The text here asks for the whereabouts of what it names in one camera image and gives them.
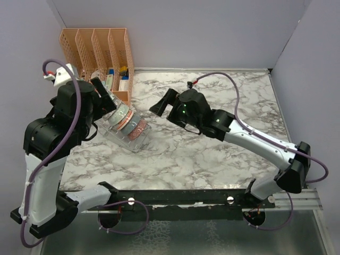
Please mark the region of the green leaf pattern bowl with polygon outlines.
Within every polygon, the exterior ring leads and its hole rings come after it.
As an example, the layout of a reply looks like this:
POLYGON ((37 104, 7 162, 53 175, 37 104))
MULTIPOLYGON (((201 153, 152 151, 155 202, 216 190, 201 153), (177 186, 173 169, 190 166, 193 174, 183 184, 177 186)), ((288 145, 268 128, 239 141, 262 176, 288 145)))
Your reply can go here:
POLYGON ((113 112, 115 110, 117 110, 118 106, 121 104, 121 101, 119 98, 117 98, 116 96, 112 96, 110 97, 107 106, 106 106, 106 110, 108 113, 113 112))

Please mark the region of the red floral outside bowl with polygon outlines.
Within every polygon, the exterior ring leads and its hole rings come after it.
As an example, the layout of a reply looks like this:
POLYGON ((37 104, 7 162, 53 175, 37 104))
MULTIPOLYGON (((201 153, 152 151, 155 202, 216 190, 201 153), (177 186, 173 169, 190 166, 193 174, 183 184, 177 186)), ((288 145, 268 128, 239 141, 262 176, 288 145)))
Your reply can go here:
POLYGON ((128 138, 131 141, 135 140, 144 131, 146 125, 147 125, 147 122, 144 119, 141 119, 139 123, 137 124, 137 126, 133 129, 133 131, 128 135, 128 138))

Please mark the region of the green mandala pattern bowl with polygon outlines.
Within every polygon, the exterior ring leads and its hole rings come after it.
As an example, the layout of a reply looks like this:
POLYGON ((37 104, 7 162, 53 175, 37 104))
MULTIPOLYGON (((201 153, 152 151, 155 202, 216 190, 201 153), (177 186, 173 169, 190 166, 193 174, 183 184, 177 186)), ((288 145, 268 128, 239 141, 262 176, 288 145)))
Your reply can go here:
POLYGON ((112 126, 118 124, 127 115, 129 109, 129 106, 120 104, 118 109, 108 119, 109 124, 112 126))

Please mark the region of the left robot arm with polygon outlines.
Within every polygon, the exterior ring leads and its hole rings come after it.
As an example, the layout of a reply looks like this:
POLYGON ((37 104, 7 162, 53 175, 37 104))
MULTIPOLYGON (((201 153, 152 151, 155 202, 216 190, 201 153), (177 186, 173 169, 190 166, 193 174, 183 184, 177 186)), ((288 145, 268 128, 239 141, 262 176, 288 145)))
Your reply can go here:
POLYGON ((59 87, 50 100, 46 117, 31 122, 24 134, 23 148, 27 176, 22 204, 10 217, 37 239, 69 226, 77 214, 96 206, 110 210, 117 196, 103 183, 74 194, 59 190, 62 173, 71 150, 96 136, 90 128, 95 121, 116 110, 99 78, 79 81, 80 99, 72 81, 59 87))

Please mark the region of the purple pattern white bowl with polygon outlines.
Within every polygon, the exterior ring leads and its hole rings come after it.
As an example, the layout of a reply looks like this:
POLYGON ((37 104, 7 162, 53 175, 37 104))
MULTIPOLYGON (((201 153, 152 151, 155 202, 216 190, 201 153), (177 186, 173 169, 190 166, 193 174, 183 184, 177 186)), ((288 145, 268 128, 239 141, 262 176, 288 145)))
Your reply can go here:
POLYGON ((115 110, 110 116, 109 120, 111 121, 120 121, 129 111, 129 107, 125 103, 121 103, 117 110, 115 110))

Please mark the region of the white label box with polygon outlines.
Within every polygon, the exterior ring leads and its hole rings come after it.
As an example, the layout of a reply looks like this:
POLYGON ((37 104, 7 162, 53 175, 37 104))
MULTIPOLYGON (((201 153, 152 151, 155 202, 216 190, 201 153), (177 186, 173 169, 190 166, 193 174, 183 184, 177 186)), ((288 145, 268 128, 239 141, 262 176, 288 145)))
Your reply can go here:
POLYGON ((129 80, 121 80, 119 85, 119 91, 128 91, 129 90, 129 80))

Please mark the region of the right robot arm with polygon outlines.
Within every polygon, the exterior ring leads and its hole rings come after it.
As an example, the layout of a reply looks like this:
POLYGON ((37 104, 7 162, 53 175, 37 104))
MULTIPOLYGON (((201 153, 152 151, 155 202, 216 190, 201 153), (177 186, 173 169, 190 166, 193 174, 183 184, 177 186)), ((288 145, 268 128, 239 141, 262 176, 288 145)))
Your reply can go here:
POLYGON ((200 134, 245 148, 276 166, 275 172, 250 182, 244 194, 244 202, 248 207, 255 208, 280 191, 294 194, 302 191, 310 167, 310 160, 301 155, 303 152, 310 154, 307 143, 295 145, 280 141, 275 146, 270 143, 273 137, 263 133, 260 133, 263 139, 256 136, 255 131, 238 122, 234 114, 210 108, 204 95, 195 89, 182 93, 168 89, 163 98, 149 110, 162 116, 167 105, 172 106, 167 116, 171 123, 181 128, 190 125, 197 128, 200 134))

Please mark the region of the white paper pack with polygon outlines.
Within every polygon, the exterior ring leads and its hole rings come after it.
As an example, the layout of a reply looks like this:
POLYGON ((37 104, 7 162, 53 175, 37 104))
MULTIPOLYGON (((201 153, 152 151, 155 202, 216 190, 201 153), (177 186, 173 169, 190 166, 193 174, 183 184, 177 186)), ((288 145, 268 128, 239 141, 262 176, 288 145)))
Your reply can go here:
POLYGON ((99 70, 95 70, 92 75, 91 75, 91 79, 98 77, 100 78, 100 71, 99 70))

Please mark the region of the blue wave outside bowl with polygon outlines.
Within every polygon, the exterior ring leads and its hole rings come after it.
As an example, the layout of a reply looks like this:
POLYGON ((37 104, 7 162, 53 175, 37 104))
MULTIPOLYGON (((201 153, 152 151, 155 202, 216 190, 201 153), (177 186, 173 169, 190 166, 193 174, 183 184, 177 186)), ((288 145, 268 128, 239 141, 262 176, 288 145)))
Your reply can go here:
POLYGON ((128 124, 121 129, 121 132, 124 135, 129 135, 133 131, 133 129, 137 126, 140 120, 141 117, 138 114, 134 114, 131 120, 128 122, 128 124))

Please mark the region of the green white box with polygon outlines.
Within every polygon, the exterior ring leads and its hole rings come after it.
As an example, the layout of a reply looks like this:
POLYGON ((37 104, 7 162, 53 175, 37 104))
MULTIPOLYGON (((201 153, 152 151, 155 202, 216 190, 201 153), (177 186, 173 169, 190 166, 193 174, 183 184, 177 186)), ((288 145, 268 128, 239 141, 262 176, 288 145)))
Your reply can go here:
POLYGON ((112 90, 112 88, 114 87, 114 75, 113 74, 106 75, 105 86, 108 90, 112 90))

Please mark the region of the yellow black stapler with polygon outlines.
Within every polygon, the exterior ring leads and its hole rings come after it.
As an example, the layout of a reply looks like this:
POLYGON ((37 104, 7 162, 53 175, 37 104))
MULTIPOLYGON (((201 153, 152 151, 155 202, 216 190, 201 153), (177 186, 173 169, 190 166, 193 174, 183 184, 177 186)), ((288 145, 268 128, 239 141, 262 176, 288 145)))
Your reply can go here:
POLYGON ((121 67, 121 68, 120 68, 120 75, 121 75, 121 76, 125 76, 126 73, 127 73, 127 71, 128 71, 128 67, 127 67, 127 66, 121 67))

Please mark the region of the orange plastic file organizer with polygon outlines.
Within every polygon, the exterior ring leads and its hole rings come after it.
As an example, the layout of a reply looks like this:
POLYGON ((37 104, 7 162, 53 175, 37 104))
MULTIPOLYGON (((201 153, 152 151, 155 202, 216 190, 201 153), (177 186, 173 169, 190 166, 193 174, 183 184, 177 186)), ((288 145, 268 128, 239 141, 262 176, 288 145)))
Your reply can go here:
POLYGON ((105 80, 108 69, 114 69, 112 92, 127 105, 131 105, 134 62, 126 28, 66 28, 59 36, 65 59, 77 68, 79 75, 90 80, 95 70, 105 80), (125 76, 120 68, 127 66, 125 76), (121 80, 129 80, 129 90, 119 91, 121 80))

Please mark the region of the orange white floral bowl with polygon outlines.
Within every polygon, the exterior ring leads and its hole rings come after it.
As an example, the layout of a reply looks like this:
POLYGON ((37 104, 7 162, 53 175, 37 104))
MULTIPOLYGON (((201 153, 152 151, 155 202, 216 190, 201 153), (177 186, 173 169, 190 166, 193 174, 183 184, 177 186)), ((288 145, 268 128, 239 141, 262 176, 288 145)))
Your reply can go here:
POLYGON ((124 128, 128 122, 131 120, 134 112, 132 110, 129 110, 126 116, 117 124, 116 130, 120 131, 122 128, 124 128))

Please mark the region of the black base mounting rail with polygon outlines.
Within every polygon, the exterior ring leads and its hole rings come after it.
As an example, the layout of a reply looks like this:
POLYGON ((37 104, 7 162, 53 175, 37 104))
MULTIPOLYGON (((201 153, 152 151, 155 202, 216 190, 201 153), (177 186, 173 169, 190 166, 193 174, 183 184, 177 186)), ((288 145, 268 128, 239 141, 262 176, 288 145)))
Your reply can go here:
POLYGON ((118 190, 112 188, 111 197, 100 210, 118 209, 124 221, 140 221, 146 218, 143 203, 150 220, 242 220, 243 209, 274 208, 267 199, 250 198, 245 189, 207 190, 118 190))

